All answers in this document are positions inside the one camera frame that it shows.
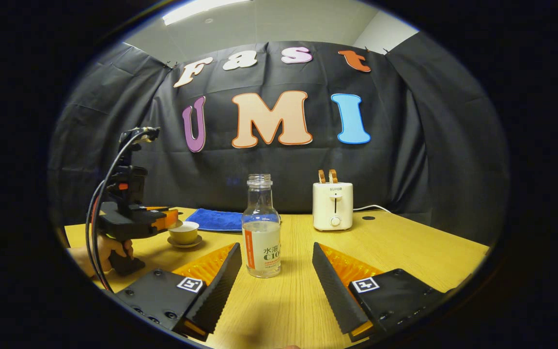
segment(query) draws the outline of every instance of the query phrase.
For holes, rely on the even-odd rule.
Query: ceiling light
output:
[[[216,7],[234,4],[236,2],[245,2],[251,0],[193,0],[180,6],[177,9],[163,16],[165,25],[168,26],[184,18],[190,17],[194,14],[202,13]]]

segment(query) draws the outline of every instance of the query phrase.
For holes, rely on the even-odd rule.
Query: blue towel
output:
[[[213,232],[242,232],[242,213],[220,212],[198,208],[185,221],[200,225],[200,230]]]

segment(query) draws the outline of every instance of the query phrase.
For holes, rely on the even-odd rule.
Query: saucer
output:
[[[172,246],[180,247],[180,248],[195,247],[195,246],[199,245],[200,242],[202,242],[202,236],[197,236],[195,241],[193,241],[193,243],[189,243],[188,245],[179,245],[179,244],[173,242],[173,240],[171,240],[171,237],[167,238],[167,242],[170,243]]]

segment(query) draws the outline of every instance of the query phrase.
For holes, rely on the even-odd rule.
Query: bottle label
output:
[[[280,230],[276,222],[247,223],[242,227],[248,267],[255,270],[274,270],[279,267]]]

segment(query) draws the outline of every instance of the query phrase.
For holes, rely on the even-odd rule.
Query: ceiling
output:
[[[159,16],[124,42],[169,65],[268,41],[352,46],[378,11],[356,0],[253,0],[217,7],[169,26]]]

